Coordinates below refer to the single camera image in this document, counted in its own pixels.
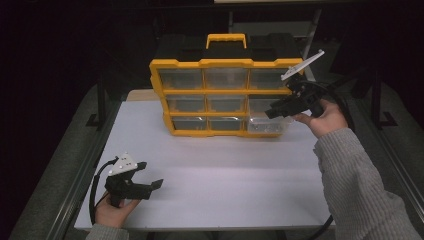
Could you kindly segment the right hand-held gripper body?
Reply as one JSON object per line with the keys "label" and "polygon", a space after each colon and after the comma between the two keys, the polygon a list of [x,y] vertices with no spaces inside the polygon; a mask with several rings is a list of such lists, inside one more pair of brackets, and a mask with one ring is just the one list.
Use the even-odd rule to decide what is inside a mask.
{"label": "right hand-held gripper body", "polygon": [[319,88],[312,82],[295,80],[294,76],[324,54],[325,52],[319,49],[317,54],[289,67],[281,76],[285,86],[292,91],[292,94],[283,100],[281,111],[284,117],[294,116],[306,110],[309,110],[313,117],[319,117],[323,114],[324,110],[319,103],[321,99]]}

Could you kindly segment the set of closed clear drawers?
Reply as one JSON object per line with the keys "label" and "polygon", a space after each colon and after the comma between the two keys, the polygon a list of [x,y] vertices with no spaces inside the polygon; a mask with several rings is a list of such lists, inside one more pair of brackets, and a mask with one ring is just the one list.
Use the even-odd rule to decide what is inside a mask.
{"label": "set of closed clear drawers", "polygon": [[248,133],[248,100],[289,93],[277,69],[160,69],[158,82],[164,122],[175,135],[277,136]]}

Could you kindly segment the person's left hand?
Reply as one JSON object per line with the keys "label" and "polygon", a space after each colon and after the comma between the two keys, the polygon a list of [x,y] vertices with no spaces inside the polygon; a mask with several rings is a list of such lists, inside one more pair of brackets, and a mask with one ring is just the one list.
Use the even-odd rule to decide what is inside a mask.
{"label": "person's left hand", "polygon": [[113,228],[122,228],[128,216],[139,205],[140,200],[121,200],[117,207],[111,204],[111,196],[105,192],[95,207],[95,223]]}

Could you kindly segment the clear plastic drawer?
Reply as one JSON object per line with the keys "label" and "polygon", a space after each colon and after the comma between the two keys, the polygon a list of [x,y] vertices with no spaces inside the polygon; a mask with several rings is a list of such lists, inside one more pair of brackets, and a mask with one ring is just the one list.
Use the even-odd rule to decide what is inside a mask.
{"label": "clear plastic drawer", "polygon": [[270,119],[266,111],[276,98],[259,98],[251,96],[248,100],[249,115],[247,118],[247,131],[249,134],[281,135],[293,122],[291,117],[278,116]]}

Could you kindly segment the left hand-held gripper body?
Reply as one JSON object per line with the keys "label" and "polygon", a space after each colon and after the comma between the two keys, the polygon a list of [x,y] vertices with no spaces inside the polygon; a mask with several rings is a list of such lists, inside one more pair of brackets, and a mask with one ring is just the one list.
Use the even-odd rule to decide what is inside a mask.
{"label": "left hand-held gripper body", "polygon": [[132,177],[137,171],[137,163],[128,154],[123,153],[117,158],[108,172],[105,188],[111,196],[111,204],[117,207],[121,200],[147,200],[151,192],[147,190],[149,185],[137,184]]}

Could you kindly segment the person's right hand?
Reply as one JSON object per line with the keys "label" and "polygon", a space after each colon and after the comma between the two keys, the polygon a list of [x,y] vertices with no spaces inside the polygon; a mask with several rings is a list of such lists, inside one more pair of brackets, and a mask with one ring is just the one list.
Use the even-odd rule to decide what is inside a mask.
{"label": "person's right hand", "polygon": [[337,104],[322,99],[320,105],[324,112],[319,117],[299,113],[294,115],[293,119],[308,126],[317,138],[348,127],[348,123]]}

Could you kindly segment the dark metal stand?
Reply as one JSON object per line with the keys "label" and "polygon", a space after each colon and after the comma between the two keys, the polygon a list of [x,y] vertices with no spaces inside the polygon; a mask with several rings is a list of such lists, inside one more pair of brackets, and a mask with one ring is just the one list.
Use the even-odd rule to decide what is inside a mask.
{"label": "dark metal stand", "polygon": [[91,114],[86,125],[88,127],[96,127],[100,130],[106,121],[106,91],[102,82],[96,86],[97,90],[97,113]]}
{"label": "dark metal stand", "polygon": [[371,120],[378,130],[382,130],[384,127],[397,126],[393,116],[389,112],[381,110],[381,95],[382,81],[378,71],[375,71],[371,85]]}

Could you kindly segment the metal table rail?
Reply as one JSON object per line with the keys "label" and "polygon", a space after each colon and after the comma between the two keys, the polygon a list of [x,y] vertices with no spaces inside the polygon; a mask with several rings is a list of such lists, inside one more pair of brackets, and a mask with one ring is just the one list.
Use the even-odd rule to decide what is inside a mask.
{"label": "metal table rail", "polygon": [[384,152],[388,155],[400,185],[404,189],[415,212],[421,221],[424,222],[424,194],[420,191],[412,175],[406,168],[403,151],[400,149],[400,146],[391,141],[384,132],[378,131],[376,136]]}
{"label": "metal table rail", "polygon": [[82,103],[77,109],[49,163],[49,190],[54,195],[47,202],[55,207],[45,240],[63,240],[73,228],[120,106],[120,101],[108,102],[106,116],[99,122],[95,112],[100,107],[94,102]]}

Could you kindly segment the white metal frame post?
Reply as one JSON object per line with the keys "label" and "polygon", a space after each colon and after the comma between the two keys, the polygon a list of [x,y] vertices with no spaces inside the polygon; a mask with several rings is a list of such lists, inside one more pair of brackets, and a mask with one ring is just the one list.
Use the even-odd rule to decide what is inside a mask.
{"label": "white metal frame post", "polygon": [[307,35],[306,35],[306,44],[305,44],[305,47],[302,51],[303,59],[306,59],[308,57],[309,50],[311,48],[311,45],[312,45],[316,30],[317,30],[317,27],[318,27],[318,24],[319,24],[321,13],[322,13],[321,9],[316,9],[314,11],[314,16],[313,16],[313,19],[311,21],[311,24],[309,26],[309,29],[308,29],[308,32],[307,32]]}

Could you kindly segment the yellow and black organizer box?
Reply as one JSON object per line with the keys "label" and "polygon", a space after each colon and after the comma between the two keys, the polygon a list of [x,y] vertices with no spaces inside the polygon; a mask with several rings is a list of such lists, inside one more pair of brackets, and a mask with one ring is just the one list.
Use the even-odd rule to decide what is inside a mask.
{"label": "yellow and black organizer box", "polygon": [[[159,92],[158,82],[158,71],[160,69],[277,69],[281,80],[281,76],[289,67],[302,61],[303,58],[297,49],[294,38],[288,33],[253,37],[248,37],[242,33],[209,34],[205,37],[165,35],[161,38],[156,55],[150,63],[151,83],[155,93],[159,96],[163,109],[163,95]],[[206,135],[171,134],[174,136],[206,137]],[[277,136],[247,135],[240,137]]]}

